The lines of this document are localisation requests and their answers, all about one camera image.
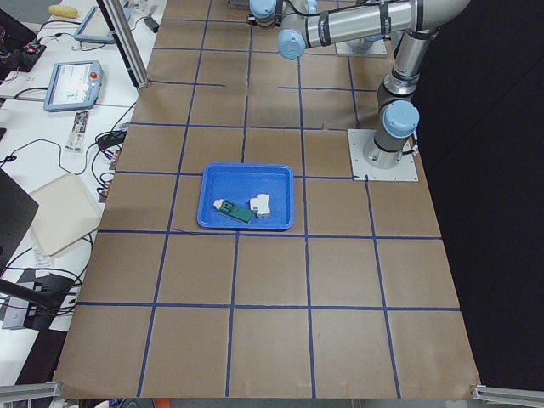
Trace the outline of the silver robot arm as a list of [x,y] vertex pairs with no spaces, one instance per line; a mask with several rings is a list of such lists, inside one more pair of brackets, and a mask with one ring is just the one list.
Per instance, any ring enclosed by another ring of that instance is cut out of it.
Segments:
[[310,48],[402,32],[393,68],[378,89],[380,125],[363,148],[366,162],[389,170],[399,164],[405,143],[420,121],[411,99],[425,53],[440,27],[467,6],[466,1],[358,1],[354,6],[318,11],[314,1],[251,1],[248,21],[279,27],[278,50],[287,60],[301,57]]

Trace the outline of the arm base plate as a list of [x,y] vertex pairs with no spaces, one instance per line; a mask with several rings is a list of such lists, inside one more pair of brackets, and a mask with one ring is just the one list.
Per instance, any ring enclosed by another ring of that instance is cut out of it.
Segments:
[[337,55],[348,57],[366,57],[384,59],[388,51],[383,39],[369,41],[365,38],[338,42],[335,44]]
[[410,140],[401,150],[390,153],[375,144],[375,133],[374,129],[347,131],[353,180],[418,182]]

